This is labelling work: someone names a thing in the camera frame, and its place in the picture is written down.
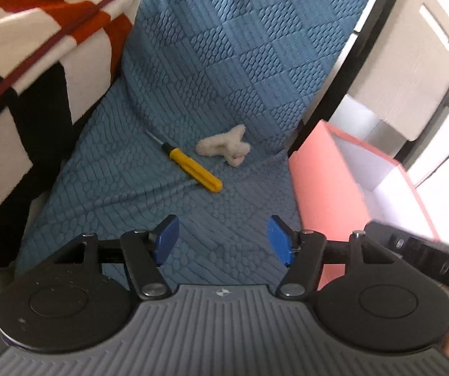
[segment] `quilted fabric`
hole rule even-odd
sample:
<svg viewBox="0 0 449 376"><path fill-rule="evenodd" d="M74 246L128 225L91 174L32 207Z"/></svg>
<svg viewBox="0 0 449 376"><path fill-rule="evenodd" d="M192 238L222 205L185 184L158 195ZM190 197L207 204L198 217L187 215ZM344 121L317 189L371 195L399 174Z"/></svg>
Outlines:
<svg viewBox="0 0 449 376"><path fill-rule="evenodd" d="M115 238L167 214L180 239L161 268L171 286L266 283L285 272L266 221L299 217L283 140L331 69L367 0L143 0L122 76L84 129L23 243L21 273L81 232ZM239 168L196 142L244 123ZM143 132L165 134L212 170L211 194ZM118 267L104 268L122 279Z"/></svg>

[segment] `screwdriver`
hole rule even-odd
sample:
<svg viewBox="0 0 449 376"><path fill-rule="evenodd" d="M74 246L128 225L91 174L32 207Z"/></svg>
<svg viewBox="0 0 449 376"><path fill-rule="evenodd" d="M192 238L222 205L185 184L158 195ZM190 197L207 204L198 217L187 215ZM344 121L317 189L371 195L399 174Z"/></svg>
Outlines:
<svg viewBox="0 0 449 376"><path fill-rule="evenodd" d="M221 189L223 188L223 183L218 178L213 176L213 174L207 171L204 167L202 167L198 162L188 157L179 148L173 147L167 142L163 142L162 140L151 134L150 131L145 130L145 132L158 144L160 144L163 151L169 156L171 160L178 164L184 172L195 178L210 192L221 191Z"/></svg>

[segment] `beige plastic panel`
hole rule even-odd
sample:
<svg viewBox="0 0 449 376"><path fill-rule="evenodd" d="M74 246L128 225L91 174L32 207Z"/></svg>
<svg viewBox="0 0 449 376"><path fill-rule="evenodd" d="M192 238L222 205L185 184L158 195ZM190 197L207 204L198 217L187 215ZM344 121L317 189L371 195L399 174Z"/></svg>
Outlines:
<svg viewBox="0 0 449 376"><path fill-rule="evenodd" d="M420 13L425 8L443 42ZM412 141L448 86L449 17L437 0L397 0L348 93Z"/></svg>

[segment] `orange, white and black fabric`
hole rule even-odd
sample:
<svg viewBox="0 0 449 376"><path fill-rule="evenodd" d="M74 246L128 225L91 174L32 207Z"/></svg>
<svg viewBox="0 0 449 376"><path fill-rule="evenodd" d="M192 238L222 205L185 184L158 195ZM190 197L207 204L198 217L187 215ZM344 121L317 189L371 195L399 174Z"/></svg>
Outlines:
<svg viewBox="0 0 449 376"><path fill-rule="evenodd" d="M114 79L140 1L0 0L0 238L17 239L0 240L0 266Z"/></svg>

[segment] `rectangular slot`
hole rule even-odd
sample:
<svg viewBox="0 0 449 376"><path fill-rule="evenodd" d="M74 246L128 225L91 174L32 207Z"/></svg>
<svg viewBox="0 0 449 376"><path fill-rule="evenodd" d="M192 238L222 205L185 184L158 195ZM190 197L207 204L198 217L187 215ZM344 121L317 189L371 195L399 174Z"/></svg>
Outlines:
<svg viewBox="0 0 449 376"><path fill-rule="evenodd" d="M436 36L442 42L442 45L446 48L446 50L449 51L449 35L447 35L446 31L442 28L437 19L424 4L419 8L419 14L421 14L433 32L435 32Z"/></svg>

